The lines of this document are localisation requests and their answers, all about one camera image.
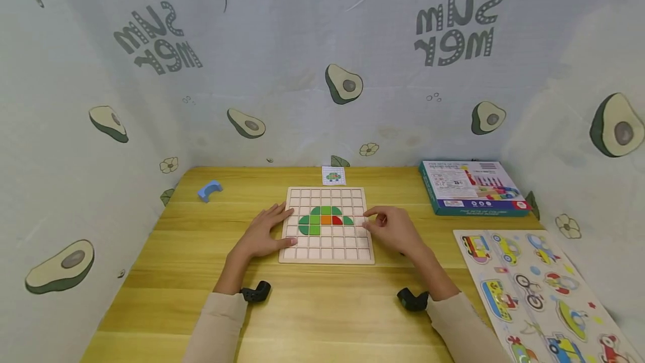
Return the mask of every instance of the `hand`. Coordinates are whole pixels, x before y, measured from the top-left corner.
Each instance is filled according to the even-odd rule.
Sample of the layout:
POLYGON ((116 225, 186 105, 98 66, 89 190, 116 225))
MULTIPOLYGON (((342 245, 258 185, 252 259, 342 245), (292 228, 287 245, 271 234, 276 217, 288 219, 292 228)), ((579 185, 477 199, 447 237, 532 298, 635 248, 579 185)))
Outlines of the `hand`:
POLYGON ((363 227, 387 247, 409 257, 428 250, 405 209, 394 206, 374 206, 363 215, 368 217, 377 215, 374 222, 368 220, 363 223, 363 227))
POLYGON ((262 210, 246 229, 241 239, 235 244, 231 253, 242 254, 247 258, 263 257, 274 253, 279 249, 296 245, 297 239, 288 237, 286 239, 273 240, 271 238, 271 227, 283 222, 291 216, 293 209, 284 210, 286 202, 271 206, 268 210, 262 210))

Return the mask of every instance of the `teal box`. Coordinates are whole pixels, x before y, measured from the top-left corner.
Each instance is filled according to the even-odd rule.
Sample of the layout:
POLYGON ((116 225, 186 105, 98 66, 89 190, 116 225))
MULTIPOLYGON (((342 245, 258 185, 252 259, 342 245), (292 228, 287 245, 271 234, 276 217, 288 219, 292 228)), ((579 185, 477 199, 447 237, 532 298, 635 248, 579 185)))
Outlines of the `teal box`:
POLYGON ((436 215, 522 217, 531 210, 498 162, 423 161, 419 172, 436 215))

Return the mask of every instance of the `blue block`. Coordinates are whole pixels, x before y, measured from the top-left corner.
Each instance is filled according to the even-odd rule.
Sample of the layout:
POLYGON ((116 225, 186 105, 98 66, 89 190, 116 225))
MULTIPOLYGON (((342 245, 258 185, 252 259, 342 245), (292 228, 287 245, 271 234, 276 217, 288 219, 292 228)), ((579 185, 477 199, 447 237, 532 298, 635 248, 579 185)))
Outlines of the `blue block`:
POLYGON ((218 181, 212 180, 208 184, 204 185, 204 188, 198 190, 198 195, 203 202, 208 203, 208 197, 215 191, 221 192, 222 184, 218 181))

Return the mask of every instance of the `peg puzzle board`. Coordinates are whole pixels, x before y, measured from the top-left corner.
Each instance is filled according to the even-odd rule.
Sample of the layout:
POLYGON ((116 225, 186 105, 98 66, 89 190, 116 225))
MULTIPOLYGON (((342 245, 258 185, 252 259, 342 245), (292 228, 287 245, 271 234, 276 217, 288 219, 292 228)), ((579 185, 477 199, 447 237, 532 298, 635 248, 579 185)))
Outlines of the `peg puzzle board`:
POLYGON ((283 264, 374 264, 372 236, 362 227, 366 218, 363 188, 290 187, 282 237, 298 244, 280 250, 283 264))
POLYGON ((514 362, 643 363, 548 232, 454 233, 514 362))

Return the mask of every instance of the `wooden table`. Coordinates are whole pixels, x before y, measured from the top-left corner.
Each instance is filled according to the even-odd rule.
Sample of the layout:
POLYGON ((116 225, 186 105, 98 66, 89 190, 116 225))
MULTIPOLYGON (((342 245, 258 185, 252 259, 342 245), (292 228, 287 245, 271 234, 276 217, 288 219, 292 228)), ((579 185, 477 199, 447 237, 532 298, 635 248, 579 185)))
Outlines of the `wooden table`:
MULTIPOLYGON (((415 167, 347 168, 347 184, 365 188, 368 206, 410 213, 421 237, 473 302, 484 306, 452 234, 457 229, 541 229, 525 218, 434 215, 415 167)), ((226 253, 263 208, 289 186, 321 186, 320 168, 215 168, 188 171, 132 267, 82 362, 181 362, 226 253), (224 187, 203 203, 210 180, 224 187)), ((277 237, 281 232, 273 230, 277 237)), ((375 242, 374 266, 279 264, 277 254, 251 263, 244 286, 271 283, 250 305, 238 359, 244 362, 452 362, 428 316, 409 313, 396 292, 423 291, 410 262, 375 242)))

